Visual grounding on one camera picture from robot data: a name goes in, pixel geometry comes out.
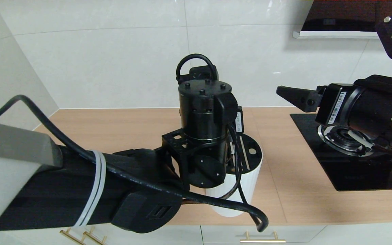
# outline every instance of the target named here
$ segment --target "barcode label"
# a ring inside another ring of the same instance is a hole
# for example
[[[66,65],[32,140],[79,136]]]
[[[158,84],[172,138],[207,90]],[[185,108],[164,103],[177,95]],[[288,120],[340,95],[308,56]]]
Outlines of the barcode label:
[[[243,125],[241,122],[241,113],[237,113],[237,117],[235,118],[235,130],[237,132],[243,132]]]
[[[335,118],[337,118],[338,112],[340,111],[341,105],[343,104],[344,97],[346,96],[346,93],[347,92],[340,93],[340,96],[338,97],[337,103],[335,104],[335,107],[333,108],[331,118],[329,118],[328,124],[333,124],[335,121]]]

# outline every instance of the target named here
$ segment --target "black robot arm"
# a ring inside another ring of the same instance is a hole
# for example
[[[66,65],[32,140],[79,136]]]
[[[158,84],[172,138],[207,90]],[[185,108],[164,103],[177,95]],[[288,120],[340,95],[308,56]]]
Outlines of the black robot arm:
[[[376,31],[392,59],[392,16],[376,25]],[[279,86],[277,94],[304,112],[318,109],[315,120],[323,126],[350,127],[371,138],[376,148],[392,149],[391,77],[372,75],[353,84],[329,84],[316,90]]]

